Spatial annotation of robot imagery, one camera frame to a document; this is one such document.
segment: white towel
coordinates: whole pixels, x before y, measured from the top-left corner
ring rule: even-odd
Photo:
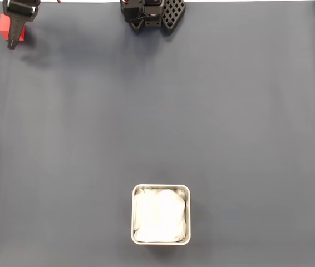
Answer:
[[[177,242],[186,237],[185,192],[139,189],[134,197],[134,238],[139,242]]]

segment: red block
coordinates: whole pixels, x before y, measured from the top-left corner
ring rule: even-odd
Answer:
[[[11,27],[11,18],[8,16],[1,14],[1,20],[0,20],[0,33],[2,34],[3,38],[5,40],[9,39],[9,29]],[[20,41],[24,41],[25,36],[25,26],[23,28],[22,34],[20,35]]]

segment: square metal bin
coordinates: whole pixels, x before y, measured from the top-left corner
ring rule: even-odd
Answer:
[[[138,242],[134,238],[134,213],[135,213],[135,205],[134,205],[134,197],[135,192],[138,189],[182,189],[185,191],[187,200],[185,207],[185,220],[186,220],[186,237],[179,242]],[[138,245],[173,245],[173,246],[183,246],[186,245],[191,239],[191,193],[187,186],[185,185],[148,185],[148,184],[140,184],[134,187],[132,192],[132,205],[131,205],[131,239],[135,244]]]

